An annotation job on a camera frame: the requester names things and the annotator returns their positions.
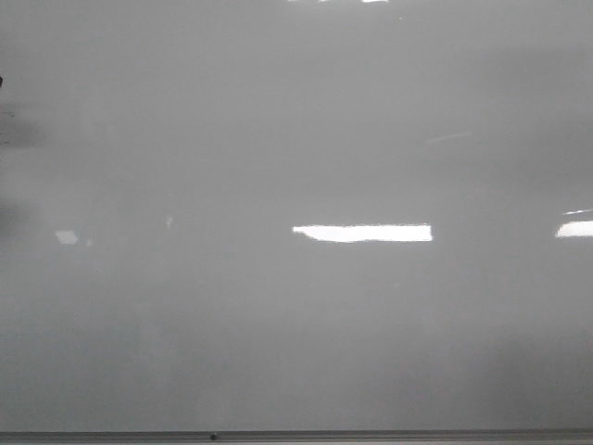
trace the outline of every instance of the whiteboard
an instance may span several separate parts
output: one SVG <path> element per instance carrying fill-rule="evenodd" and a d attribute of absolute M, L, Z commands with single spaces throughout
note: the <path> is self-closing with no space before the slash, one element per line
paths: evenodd
<path fill-rule="evenodd" d="M 0 429 L 588 427 L 587 2 L 0 2 Z"/>

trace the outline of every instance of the white glossy surface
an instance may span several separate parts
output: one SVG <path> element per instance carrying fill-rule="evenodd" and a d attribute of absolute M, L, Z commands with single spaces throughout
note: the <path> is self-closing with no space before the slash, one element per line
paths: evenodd
<path fill-rule="evenodd" d="M 0 427 L 591 426 L 593 239 L 557 236 L 593 220 L 591 30 L 588 2 L 0 2 Z"/>

